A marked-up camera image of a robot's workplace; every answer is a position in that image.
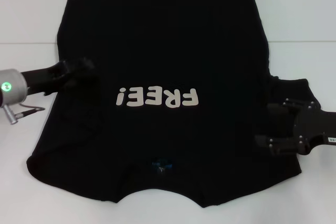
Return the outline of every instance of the white table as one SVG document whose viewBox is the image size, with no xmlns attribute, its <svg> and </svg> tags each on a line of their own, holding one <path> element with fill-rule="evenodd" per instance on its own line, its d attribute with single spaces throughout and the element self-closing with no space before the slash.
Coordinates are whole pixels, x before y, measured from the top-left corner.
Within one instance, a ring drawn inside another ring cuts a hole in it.
<svg viewBox="0 0 336 224">
<path fill-rule="evenodd" d="M 336 1 L 256 0 L 270 41 L 270 69 L 282 79 L 307 78 L 322 108 L 336 111 Z M 66 0 L 0 0 L 0 69 L 20 71 L 57 62 L 57 30 Z M 216 207 L 181 195 L 145 190 L 118 204 L 45 185 L 26 167 L 55 95 L 29 96 L 44 106 L 10 126 L 0 112 L 0 223 L 336 223 L 336 147 L 299 156 L 303 173 Z"/>
</svg>

